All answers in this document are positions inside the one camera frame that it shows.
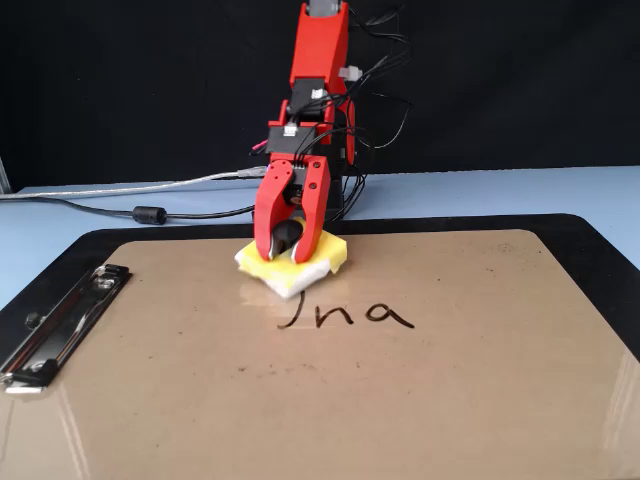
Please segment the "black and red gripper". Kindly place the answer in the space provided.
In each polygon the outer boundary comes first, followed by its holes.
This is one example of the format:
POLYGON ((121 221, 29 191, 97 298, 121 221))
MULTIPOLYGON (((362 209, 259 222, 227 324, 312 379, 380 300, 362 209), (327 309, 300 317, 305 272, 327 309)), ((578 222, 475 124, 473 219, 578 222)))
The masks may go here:
POLYGON ((331 177, 326 158, 310 154, 314 127, 293 123, 271 127, 267 142, 268 168, 256 194, 254 240, 259 255, 272 258, 272 231, 289 218, 292 206, 301 204, 305 226, 295 248, 296 263, 314 254, 323 231, 331 177))

